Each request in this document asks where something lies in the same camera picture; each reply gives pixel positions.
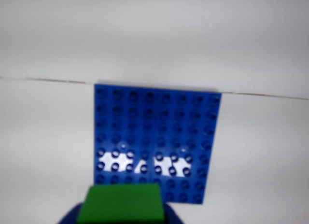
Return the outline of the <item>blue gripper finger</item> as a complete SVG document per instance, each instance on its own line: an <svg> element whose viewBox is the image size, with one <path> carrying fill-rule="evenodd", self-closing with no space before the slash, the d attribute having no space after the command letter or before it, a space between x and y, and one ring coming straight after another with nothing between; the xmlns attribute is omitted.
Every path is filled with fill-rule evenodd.
<svg viewBox="0 0 309 224"><path fill-rule="evenodd" d="M79 216L79 212L83 206L83 203L78 203L71 210L69 210L58 222L58 224L76 224Z"/></svg>
<svg viewBox="0 0 309 224"><path fill-rule="evenodd" d="M164 215L165 215L165 224L184 224L184 222L180 219L180 217L176 214L173 208L167 204L163 204Z"/></svg>

